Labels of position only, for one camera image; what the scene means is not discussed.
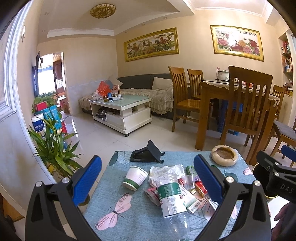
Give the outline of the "person's right hand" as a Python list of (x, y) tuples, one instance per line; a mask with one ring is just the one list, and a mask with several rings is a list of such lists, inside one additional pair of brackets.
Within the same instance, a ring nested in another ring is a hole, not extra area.
[(295, 240), (295, 203), (288, 203), (274, 218), (278, 221), (271, 231), (271, 240)]

